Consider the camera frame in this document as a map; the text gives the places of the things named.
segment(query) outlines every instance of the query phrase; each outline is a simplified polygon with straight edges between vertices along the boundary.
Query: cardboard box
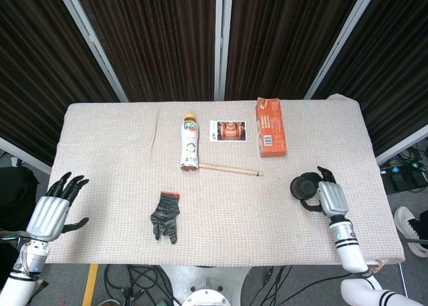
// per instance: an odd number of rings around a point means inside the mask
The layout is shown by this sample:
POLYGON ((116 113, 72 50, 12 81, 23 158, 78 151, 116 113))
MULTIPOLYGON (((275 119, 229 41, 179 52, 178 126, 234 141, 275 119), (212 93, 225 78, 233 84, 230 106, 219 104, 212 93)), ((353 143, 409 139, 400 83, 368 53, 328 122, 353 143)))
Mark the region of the cardboard box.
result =
POLYGON ((287 144, 282 124, 280 100, 258 98, 255 115, 259 134, 260 156, 285 156, 287 144))

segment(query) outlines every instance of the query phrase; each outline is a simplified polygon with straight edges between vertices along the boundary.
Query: bottle label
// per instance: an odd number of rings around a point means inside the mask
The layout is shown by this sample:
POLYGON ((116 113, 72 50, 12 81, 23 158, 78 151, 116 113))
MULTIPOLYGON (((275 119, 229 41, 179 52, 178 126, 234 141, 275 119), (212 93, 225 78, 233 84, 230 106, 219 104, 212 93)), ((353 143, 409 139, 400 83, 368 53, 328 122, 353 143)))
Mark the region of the bottle label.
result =
POLYGON ((194 121, 184 121, 181 126, 181 161, 180 167, 193 166, 198 168, 198 137, 199 127, 194 121))

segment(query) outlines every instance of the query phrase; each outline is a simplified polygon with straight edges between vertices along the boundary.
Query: table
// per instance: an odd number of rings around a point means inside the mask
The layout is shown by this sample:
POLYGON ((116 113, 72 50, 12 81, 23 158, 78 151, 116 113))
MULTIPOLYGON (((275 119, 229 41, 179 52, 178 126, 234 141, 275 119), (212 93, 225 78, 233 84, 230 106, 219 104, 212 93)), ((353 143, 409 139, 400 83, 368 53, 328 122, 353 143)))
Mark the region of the table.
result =
POLYGON ((49 263, 261 266, 339 263, 329 220, 290 194, 293 178, 323 166, 343 188, 365 259, 404 260, 358 103, 284 100, 288 153, 258 154, 255 101, 73 104, 50 184, 72 171, 90 182, 67 223, 88 224, 51 244, 49 263), (179 169, 180 125, 192 112, 201 162, 261 170, 248 176, 179 169), (210 142, 210 120, 245 120, 247 142, 210 142), (178 243, 155 241, 150 215, 161 191, 178 192, 178 243))

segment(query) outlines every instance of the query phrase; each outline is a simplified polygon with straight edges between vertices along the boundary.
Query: black curtain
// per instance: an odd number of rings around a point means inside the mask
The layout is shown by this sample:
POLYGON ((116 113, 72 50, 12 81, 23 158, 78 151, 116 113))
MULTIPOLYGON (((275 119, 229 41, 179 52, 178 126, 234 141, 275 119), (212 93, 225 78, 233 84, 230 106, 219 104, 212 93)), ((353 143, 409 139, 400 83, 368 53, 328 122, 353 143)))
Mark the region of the black curtain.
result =
POLYGON ((301 99, 356 0, 233 0, 226 100, 301 99))
POLYGON ((80 0, 130 101, 213 100, 215 0, 80 0))
POLYGON ((428 124, 428 0, 372 0, 314 98, 360 102, 376 155, 428 124))
POLYGON ((67 107, 117 102, 62 0, 0 0, 0 136, 52 164, 67 107))

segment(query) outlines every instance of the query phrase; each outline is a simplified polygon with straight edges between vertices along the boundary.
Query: printed picture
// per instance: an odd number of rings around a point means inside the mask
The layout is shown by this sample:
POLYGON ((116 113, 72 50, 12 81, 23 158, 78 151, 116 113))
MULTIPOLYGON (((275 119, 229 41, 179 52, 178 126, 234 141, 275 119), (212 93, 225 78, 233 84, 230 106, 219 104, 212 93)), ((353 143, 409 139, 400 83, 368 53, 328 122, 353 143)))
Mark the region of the printed picture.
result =
POLYGON ((245 121, 210 121, 210 141, 247 141, 245 121))

